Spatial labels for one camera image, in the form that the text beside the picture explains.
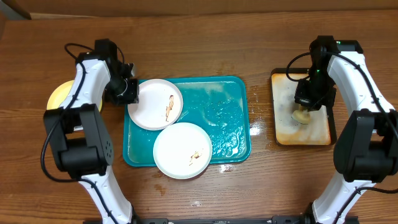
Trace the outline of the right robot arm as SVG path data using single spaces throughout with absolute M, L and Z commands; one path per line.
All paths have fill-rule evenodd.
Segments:
M 367 191 L 395 194 L 375 185 L 397 173 L 397 111 L 370 75 L 356 40 L 319 35 L 307 53 L 308 76 L 297 80 L 294 100 L 307 111 L 332 108 L 340 92 L 349 120 L 335 142 L 336 172 L 296 223 L 358 223 L 347 214 Z

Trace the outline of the yellow-green plate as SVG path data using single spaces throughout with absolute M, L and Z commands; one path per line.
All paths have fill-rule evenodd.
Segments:
M 60 85 L 59 87 L 57 87 L 53 93 L 50 95 L 50 98 L 47 102 L 47 110 L 54 110 L 60 107 L 60 105 L 65 101 L 65 99 L 67 98 L 67 96 L 69 96 L 70 90 L 72 89 L 72 86 L 74 84 L 73 80 L 70 80 L 68 82 L 63 83 L 62 85 Z M 99 110 L 99 112 L 101 112 L 102 110 L 102 106 L 103 106 L 103 93 L 99 94 L 99 90 L 98 89 L 98 95 L 101 96 L 99 103 L 96 103 L 97 108 Z M 78 106 L 78 100 L 76 99 L 76 102 L 74 102 L 73 106 Z

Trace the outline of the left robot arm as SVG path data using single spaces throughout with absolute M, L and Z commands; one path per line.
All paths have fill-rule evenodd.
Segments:
M 93 48 L 74 59 L 76 76 L 68 95 L 58 108 L 44 113 L 42 171 L 50 180 L 63 182 L 45 166 L 50 148 L 57 169 L 70 176 L 68 183 L 77 182 L 88 192 L 103 223 L 140 223 L 115 178 L 113 142 L 100 114 L 103 100 L 114 105 L 138 103 L 134 65 L 124 61 L 120 48 L 109 39 L 96 40 Z

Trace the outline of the yellow sponge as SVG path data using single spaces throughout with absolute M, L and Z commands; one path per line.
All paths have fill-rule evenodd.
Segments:
M 300 124 L 309 124 L 311 121 L 311 115 L 308 108 L 299 105 L 298 109 L 292 113 L 292 119 L 296 120 Z

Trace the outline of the white plate with sauce streak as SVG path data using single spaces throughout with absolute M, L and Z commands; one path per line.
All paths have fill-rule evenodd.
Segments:
M 183 109 L 183 96 L 173 83 L 151 79 L 139 85 L 139 102 L 127 105 L 128 115 L 138 127 L 157 131 L 174 124 Z

